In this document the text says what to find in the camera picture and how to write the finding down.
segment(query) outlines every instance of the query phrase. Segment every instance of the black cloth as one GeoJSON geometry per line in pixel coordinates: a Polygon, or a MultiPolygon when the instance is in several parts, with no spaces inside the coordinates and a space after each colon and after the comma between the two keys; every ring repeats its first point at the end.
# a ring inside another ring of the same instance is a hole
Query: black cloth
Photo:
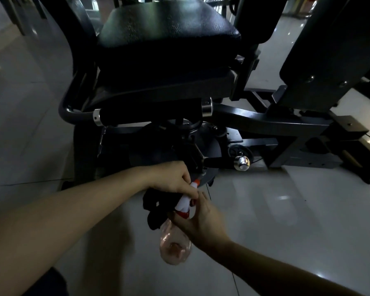
{"type": "Polygon", "coordinates": [[[23,296],[69,296],[69,293],[65,279],[52,267],[23,296]]]}

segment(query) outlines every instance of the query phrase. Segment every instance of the gym equipment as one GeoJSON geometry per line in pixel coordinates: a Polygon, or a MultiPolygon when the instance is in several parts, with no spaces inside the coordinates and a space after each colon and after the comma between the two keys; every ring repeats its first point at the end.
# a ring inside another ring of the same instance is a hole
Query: gym equipment
{"type": "Polygon", "coordinates": [[[330,112],[370,69],[364,0],[320,0],[281,69],[286,85],[271,91],[244,87],[286,0],[239,0],[234,26],[202,0],[128,5],[98,36],[79,0],[41,2],[73,54],[59,114],[75,124],[75,184],[178,159],[192,179],[205,174],[201,184],[218,168],[246,170],[257,156],[270,168],[334,168],[350,154],[369,168],[348,143],[367,129],[330,112]],[[256,112],[223,105],[226,97],[247,99],[256,112]]]}

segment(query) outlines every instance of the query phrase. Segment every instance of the white floor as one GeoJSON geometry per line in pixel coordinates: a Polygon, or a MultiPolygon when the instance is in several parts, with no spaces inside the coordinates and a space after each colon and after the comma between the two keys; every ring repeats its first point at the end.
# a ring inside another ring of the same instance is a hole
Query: white floor
{"type": "MultiPolygon", "coordinates": [[[[71,79],[71,53],[52,21],[33,20],[37,34],[0,52],[0,212],[44,197],[73,176],[73,127],[57,114],[71,79]]],[[[260,46],[249,87],[283,84],[279,70],[301,24],[279,21],[260,46]]],[[[355,90],[334,110],[370,129],[370,101],[355,90]]],[[[233,240],[370,295],[370,185],[356,175],[340,168],[267,170],[261,161],[247,173],[222,172],[207,192],[233,240]]],[[[196,248],[185,264],[166,265],[160,233],[148,229],[146,216],[136,195],[64,254],[56,267],[70,295],[255,294],[196,248]]]]}

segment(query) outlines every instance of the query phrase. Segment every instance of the black padded seat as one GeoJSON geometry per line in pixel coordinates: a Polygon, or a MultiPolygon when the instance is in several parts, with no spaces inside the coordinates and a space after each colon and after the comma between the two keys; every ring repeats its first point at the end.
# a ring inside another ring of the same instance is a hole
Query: black padded seat
{"type": "Polygon", "coordinates": [[[151,77],[227,67],[240,33],[202,0],[169,0],[114,9],[98,36],[104,74],[151,77]]]}

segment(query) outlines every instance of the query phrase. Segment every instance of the spray bottle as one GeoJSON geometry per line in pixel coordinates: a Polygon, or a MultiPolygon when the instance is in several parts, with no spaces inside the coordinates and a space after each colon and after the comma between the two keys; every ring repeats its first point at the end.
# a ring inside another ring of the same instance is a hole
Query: spray bottle
{"type": "MultiPolygon", "coordinates": [[[[200,180],[196,179],[191,183],[192,187],[197,188],[200,180]]],[[[187,195],[182,195],[175,211],[182,218],[189,218],[191,199],[187,195]]],[[[160,239],[160,253],[162,259],[170,265],[178,265],[185,262],[192,250],[192,242],[170,219],[163,224],[162,236],[160,239]]]]}

